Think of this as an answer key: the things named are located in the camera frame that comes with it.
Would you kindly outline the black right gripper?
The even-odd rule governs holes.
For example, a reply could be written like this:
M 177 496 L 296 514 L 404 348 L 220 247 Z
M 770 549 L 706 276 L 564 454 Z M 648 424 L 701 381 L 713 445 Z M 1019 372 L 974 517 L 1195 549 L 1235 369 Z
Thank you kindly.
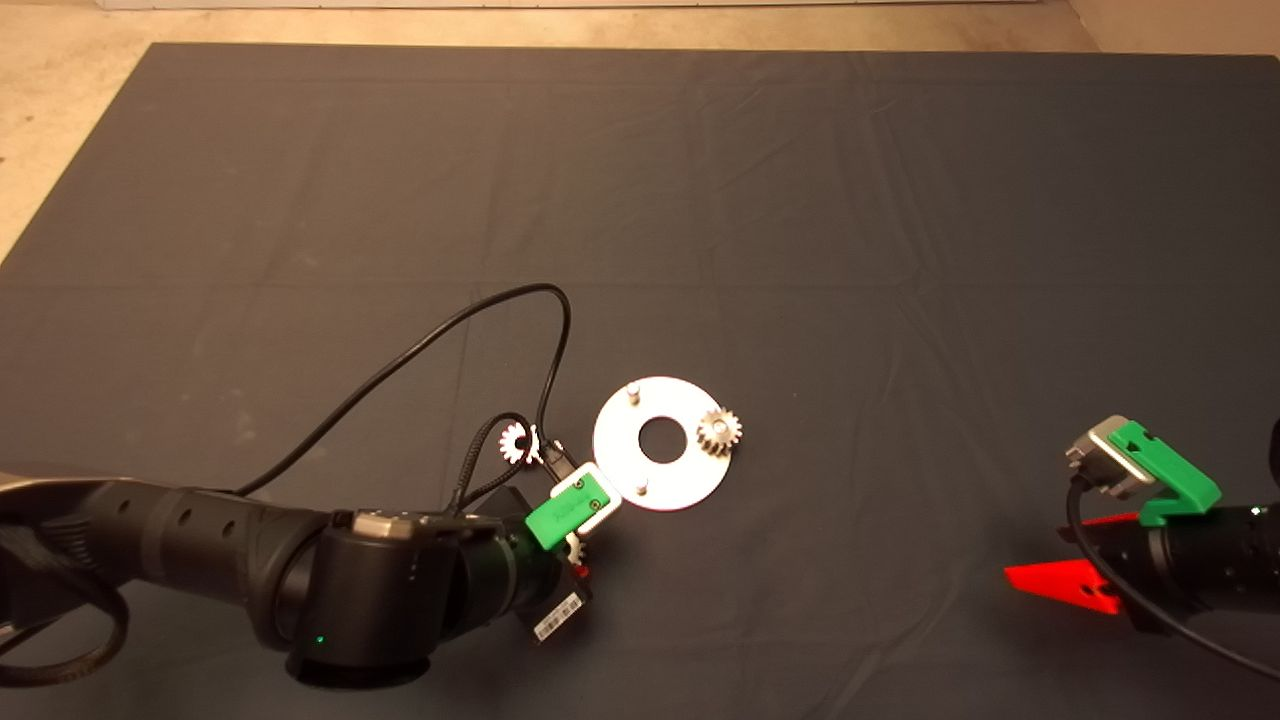
M 1140 597 L 1175 619 L 1178 589 L 1169 571 L 1157 529 L 1140 525 L 1138 512 L 1120 512 L 1080 521 L 1088 547 Z M 1025 594 L 1087 609 L 1108 616 L 1123 612 L 1123 601 L 1092 562 L 1034 562 L 1004 569 L 1009 584 Z

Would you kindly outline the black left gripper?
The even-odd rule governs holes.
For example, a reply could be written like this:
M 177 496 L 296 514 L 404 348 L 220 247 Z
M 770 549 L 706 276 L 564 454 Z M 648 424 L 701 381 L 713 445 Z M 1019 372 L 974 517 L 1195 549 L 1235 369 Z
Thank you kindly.
M 518 621 L 534 644 L 545 644 L 593 602 L 593 573 L 585 562 L 559 562 L 559 574 L 532 605 L 518 611 Z

